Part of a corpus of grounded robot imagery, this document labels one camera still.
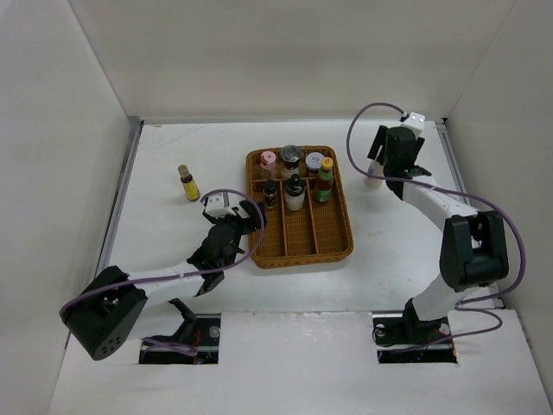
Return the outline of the yellow label brown bottle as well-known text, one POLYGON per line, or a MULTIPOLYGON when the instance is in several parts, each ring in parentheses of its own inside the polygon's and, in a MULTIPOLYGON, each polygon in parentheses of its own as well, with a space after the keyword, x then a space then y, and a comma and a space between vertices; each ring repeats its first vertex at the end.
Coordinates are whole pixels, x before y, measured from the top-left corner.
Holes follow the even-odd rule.
POLYGON ((188 167, 182 164, 178 167, 177 170, 180 176, 182 187, 188 200, 198 201, 200 199, 200 191, 188 167))

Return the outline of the white blue salt shaker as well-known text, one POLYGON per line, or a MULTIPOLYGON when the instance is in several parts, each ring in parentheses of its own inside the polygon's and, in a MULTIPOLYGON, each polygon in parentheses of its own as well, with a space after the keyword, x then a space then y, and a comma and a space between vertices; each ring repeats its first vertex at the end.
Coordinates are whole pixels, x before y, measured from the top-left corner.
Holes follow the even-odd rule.
POLYGON ((377 160, 371 160, 364 178, 365 185, 370 189, 378 189, 382 185, 382 180, 378 179, 383 175, 383 165, 377 160))

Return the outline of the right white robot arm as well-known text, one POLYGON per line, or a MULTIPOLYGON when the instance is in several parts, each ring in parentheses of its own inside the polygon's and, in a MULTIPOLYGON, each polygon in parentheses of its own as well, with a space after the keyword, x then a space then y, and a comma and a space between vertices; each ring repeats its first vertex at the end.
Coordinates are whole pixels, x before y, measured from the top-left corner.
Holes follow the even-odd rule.
POLYGON ((400 329, 411 342, 432 331, 432 322, 480 287, 506 277, 509 261, 504 220, 438 190, 432 174, 416 165, 422 137, 405 127, 379 126, 368 157, 382 166, 388 189, 426 216, 442 232, 439 274, 408 300, 400 329))

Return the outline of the black cap pepper jar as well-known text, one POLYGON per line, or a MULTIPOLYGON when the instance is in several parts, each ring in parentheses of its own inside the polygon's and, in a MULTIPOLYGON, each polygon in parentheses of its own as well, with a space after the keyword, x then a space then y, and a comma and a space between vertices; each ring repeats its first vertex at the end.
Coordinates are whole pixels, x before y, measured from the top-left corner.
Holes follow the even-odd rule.
POLYGON ((278 184, 273 180, 267 180, 263 186, 264 206, 272 209, 277 205, 278 184))

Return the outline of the white red lid jar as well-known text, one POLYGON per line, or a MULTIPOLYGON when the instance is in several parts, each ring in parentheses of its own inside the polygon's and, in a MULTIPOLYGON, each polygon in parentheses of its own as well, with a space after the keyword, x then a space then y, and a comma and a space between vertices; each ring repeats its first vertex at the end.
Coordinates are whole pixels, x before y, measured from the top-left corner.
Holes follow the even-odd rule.
POLYGON ((308 176, 317 176, 324 156, 320 152, 310 152, 305 157, 305 166, 308 176))

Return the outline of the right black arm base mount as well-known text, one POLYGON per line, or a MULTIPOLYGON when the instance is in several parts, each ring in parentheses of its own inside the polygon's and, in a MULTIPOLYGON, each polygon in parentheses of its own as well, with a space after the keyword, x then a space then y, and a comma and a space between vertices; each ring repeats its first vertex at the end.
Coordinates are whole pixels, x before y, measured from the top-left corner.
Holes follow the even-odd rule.
POLYGON ((452 340, 432 344, 451 335, 449 320, 407 322, 401 313, 372 316, 372 339, 380 364, 457 363, 452 340))

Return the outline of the pink cap spice jar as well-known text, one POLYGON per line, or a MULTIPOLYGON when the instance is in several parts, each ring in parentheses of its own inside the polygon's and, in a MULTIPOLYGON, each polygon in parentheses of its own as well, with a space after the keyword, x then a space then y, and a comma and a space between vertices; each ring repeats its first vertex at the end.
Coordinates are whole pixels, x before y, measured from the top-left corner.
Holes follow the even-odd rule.
POLYGON ((277 177, 277 155, 270 150, 260 155, 260 177, 265 180, 272 180, 277 177))

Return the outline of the silver cap grinder jar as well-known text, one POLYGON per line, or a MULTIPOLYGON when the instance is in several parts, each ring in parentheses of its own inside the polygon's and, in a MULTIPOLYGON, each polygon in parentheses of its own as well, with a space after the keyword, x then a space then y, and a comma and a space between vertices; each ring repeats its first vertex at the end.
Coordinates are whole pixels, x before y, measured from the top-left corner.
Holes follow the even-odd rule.
POLYGON ((283 162, 281 177, 289 179, 292 175, 299 174, 299 163, 302 159, 302 151, 295 145, 286 145, 280 151, 280 157, 283 162))

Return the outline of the red chili sauce bottle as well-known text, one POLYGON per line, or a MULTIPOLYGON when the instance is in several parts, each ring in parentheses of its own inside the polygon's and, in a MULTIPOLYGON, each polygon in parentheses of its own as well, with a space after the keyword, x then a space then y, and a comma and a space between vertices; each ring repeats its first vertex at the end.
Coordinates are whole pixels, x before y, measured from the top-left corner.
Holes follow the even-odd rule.
POLYGON ((319 203, 327 202, 332 193, 334 183, 334 160, 330 157, 324 157, 321 161, 321 167, 315 182, 314 198, 319 203))

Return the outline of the black round cap bottle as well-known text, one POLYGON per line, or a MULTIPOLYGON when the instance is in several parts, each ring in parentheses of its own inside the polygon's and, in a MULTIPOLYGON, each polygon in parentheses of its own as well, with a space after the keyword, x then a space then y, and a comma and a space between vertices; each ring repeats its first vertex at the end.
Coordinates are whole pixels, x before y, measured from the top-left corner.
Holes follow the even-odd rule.
POLYGON ((284 203, 290 211, 298 211, 303 207, 306 194, 306 182, 298 175, 292 175, 284 183, 284 203))

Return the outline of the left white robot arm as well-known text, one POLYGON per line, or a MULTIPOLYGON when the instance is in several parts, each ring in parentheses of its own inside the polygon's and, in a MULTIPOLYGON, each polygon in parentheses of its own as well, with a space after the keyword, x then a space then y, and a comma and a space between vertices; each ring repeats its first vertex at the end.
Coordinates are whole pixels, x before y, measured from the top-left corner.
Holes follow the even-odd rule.
POLYGON ((227 269, 248 257, 240 247, 242 237, 263 232, 267 219, 263 203, 242 200, 231 207, 221 194, 208 198, 202 214, 212 226, 184 262, 138 273, 111 265, 61 308, 60 319, 93 360, 108 358, 132 338, 142 340, 144 354, 167 350, 191 361, 208 354, 202 336, 210 329, 199 323, 183 300, 214 290, 227 269), (162 303, 172 305, 180 315, 165 322, 164 334, 140 329, 140 315, 162 303))

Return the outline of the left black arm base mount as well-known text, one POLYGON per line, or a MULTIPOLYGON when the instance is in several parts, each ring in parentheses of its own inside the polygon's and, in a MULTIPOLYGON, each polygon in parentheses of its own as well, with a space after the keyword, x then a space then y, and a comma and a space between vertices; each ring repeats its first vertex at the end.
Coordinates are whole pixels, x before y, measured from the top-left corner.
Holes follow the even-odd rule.
POLYGON ((195 314, 181 299, 168 301, 182 322, 170 335, 142 341, 138 363, 143 365, 215 365, 219 363, 221 314, 195 314))

